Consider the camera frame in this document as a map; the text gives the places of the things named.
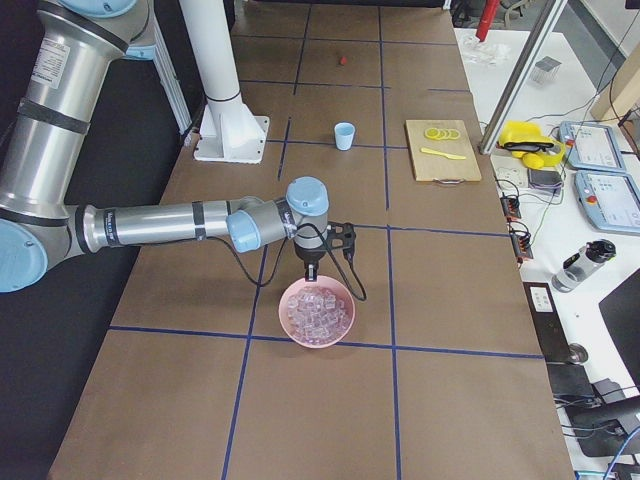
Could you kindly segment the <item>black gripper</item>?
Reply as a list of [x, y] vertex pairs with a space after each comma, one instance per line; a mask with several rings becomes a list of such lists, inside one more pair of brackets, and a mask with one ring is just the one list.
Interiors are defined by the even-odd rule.
[[327, 254], [326, 236], [294, 238], [294, 249], [297, 257], [304, 263], [304, 279], [306, 282], [316, 282], [320, 260]]

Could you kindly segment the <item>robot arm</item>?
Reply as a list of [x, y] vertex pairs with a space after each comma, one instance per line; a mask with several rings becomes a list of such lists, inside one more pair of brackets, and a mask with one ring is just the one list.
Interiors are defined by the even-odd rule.
[[289, 240], [306, 277], [328, 243], [314, 177], [276, 199], [161, 205], [192, 122], [153, 1], [40, 1], [43, 37], [1, 144], [1, 289], [109, 248], [219, 239], [234, 254]]

